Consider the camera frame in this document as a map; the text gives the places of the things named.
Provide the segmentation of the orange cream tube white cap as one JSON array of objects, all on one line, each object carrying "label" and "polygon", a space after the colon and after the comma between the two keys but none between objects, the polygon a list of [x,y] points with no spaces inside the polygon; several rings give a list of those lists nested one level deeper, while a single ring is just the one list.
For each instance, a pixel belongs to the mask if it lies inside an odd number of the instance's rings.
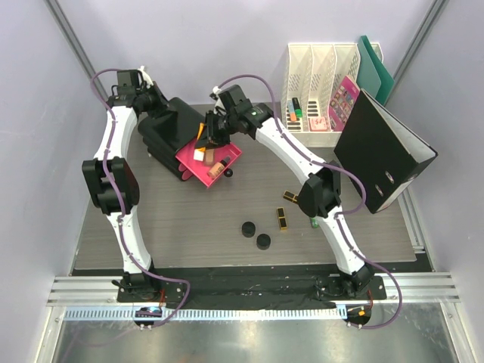
[{"label": "orange cream tube white cap", "polygon": [[[200,140],[200,138],[201,138],[201,136],[203,134],[204,128],[205,128],[205,125],[203,123],[200,123],[199,129],[198,129],[198,133],[197,133],[196,141],[199,141]],[[196,160],[196,161],[199,161],[199,162],[203,162],[204,157],[205,157],[205,150],[206,150],[205,147],[197,147],[197,146],[195,146],[194,147],[193,159]]]}]

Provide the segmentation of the peach foundation bottle black cap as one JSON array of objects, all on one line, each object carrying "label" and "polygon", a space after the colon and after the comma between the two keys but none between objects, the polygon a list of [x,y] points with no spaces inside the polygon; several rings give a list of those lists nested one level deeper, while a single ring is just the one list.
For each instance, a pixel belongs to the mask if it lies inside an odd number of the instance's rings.
[{"label": "peach foundation bottle black cap", "polygon": [[216,179],[228,166],[229,162],[231,161],[230,156],[224,157],[219,162],[215,163],[211,169],[207,172],[207,175],[212,179]]}]

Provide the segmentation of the black drawer cabinet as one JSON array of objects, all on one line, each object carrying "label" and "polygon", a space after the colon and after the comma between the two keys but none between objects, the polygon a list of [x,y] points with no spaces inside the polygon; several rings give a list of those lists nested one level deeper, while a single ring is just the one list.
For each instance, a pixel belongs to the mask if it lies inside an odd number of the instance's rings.
[{"label": "black drawer cabinet", "polygon": [[147,116],[138,124],[138,132],[148,153],[181,181],[191,177],[176,158],[177,153],[196,138],[204,116],[181,98],[172,98],[158,116]]}]

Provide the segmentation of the beige foundation bottle black pump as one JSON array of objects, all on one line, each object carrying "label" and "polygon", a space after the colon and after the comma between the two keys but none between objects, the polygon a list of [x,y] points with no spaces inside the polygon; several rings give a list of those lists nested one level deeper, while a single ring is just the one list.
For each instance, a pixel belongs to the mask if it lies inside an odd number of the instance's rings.
[{"label": "beige foundation bottle black pump", "polygon": [[207,148],[204,152],[203,163],[205,166],[212,166],[216,163],[216,148]]}]

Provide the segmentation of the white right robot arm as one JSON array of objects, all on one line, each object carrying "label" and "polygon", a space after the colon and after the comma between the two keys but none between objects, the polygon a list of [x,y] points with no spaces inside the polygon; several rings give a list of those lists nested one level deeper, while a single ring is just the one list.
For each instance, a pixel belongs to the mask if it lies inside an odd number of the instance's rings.
[{"label": "white right robot arm", "polygon": [[368,291],[374,270],[358,248],[343,216],[340,199],[341,168],[337,163],[309,151],[295,138],[266,104],[253,104],[239,85],[210,95],[215,107],[205,115],[198,147],[219,148],[241,133],[267,147],[296,176],[302,185],[297,204],[304,214],[315,219],[333,250],[343,294],[352,299]]}]

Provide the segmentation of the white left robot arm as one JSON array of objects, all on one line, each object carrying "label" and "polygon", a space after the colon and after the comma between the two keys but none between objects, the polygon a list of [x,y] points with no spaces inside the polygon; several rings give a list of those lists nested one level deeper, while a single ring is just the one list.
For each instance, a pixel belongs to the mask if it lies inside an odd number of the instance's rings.
[{"label": "white left robot arm", "polygon": [[123,275],[114,281],[122,302],[159,298],[161,280],[138,221],[140,188],[129,167],[128,149],[142,113],[153,113],[165,101],[143,67],[116,71],[117,83],[108,98],[100,98],[106,110],[101,144],[90,160],[82,163],[82,174],[91,200],[111,224],[123,259]]}]

